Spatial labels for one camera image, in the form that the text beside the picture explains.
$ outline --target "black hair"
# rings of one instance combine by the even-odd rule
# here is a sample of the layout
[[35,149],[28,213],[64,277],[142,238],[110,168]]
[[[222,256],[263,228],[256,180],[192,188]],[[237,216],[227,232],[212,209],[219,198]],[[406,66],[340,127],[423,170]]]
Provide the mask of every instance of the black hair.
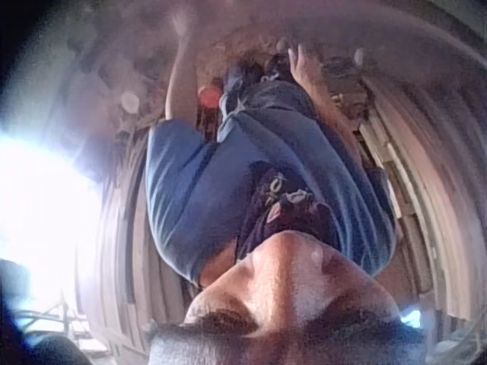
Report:
[[153,327],[149,365],[287,363],[420,364],[425,360],[422,332],[400,320],[374,317],[345,320],[342,325],[308,327],[259,337],[207,332],[197,325]]

